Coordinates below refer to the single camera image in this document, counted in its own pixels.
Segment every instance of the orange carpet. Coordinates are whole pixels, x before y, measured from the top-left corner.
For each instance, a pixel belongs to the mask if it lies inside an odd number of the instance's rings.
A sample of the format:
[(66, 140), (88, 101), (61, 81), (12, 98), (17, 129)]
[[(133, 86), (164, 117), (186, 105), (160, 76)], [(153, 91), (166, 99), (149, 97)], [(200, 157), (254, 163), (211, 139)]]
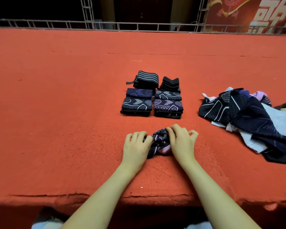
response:
[[(120, 114), (138, 70), (179, 77), (180, 120)], [(286, 165), (198, 117), (204, 92), (263, 91), (286, 102), (286, 37), (0, 29), (0, 205), (78, 207), (114, 172), (126, 134), (178, 123), (195, 157), (239, 204), (286, 205)], [(173, 157), (157, 156), (126, 204), (199, 205)]]

